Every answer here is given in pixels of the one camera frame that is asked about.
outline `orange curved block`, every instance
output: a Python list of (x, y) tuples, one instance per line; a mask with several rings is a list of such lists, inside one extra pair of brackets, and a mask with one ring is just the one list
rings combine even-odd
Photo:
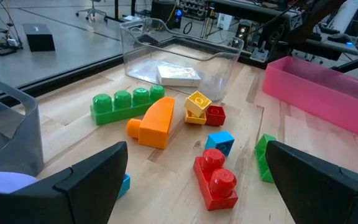
[(163, 97), (156, 101), (146, 112), (143, 120), (130, 119), (126, 133), (136, 138), (143, 146), (165, 149), (173, 116), (175, 99)]

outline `blue block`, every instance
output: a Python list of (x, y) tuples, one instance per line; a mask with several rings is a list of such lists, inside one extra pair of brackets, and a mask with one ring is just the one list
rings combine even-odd
[(129, 190), (130, 186), (131, 186), (131, 178), (129, 177), (128, 174), (125, 174), (124, 181), (122, 181), (122, 186), (121, 189), (119, 190), (117, 200), (121, 198), (121, 196), (123, 196), (127, 192), (127, 190)]
[(219, 149), (224, 154), (224, 156), (227, 157), (229, 156), (233, 143), (234, 138), (227, 131), (220, 131), (218, 133), (208, 135), (205, 149)]

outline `pink container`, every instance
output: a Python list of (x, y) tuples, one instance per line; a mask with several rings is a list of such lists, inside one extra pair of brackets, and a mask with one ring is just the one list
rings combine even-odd
[(358, 134), (358, 79), (293, 57), (269, 63), (267, 94)]

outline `wooden tabletop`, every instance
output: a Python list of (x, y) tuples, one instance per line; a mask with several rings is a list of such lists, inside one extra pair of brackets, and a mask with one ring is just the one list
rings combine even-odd
[[(165, 150), (140, 146), (127, 137), (126, 121), (98, 127), (91, 119), (94, 95), (151, 86), (126, 76), (123, 65), (50, 92), (39, 97), (45, 158), (39, 177), (127, 141), (131, 189), (117, 201), (109, 223), (294, 223), (276, 187), (259, 179), (254, 156), (259, 136), (270, 134), (355, 172), (358, 136), (266, 95), (263, 79), (264, 70), (235, 65), (225, 97), (217, 103), (226, 112), (221, 127), (186, 124), (183, 104), (188, 95), (167, 88), (175, 110)], [(239, 200), (232, 210), (208, 212), (192, 165), (202, 155), (207, 135), (220, 130), (235, 139), (224, 166), (237, 177)]]

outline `red block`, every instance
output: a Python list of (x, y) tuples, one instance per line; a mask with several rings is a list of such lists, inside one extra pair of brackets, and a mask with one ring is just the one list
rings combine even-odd
[(224, 155), (218, 149), (207, 149), (194, 161), (193, 169), (208, 211), (233, 208), (238, 199), (234, 190), (237, 179), (223, 169), (223, 163)]
[(220, 126), (223, 125), (226, 115), (224, 114), (223, 107), (221, 106), (209, 106), (205, 112), (207, 125)]

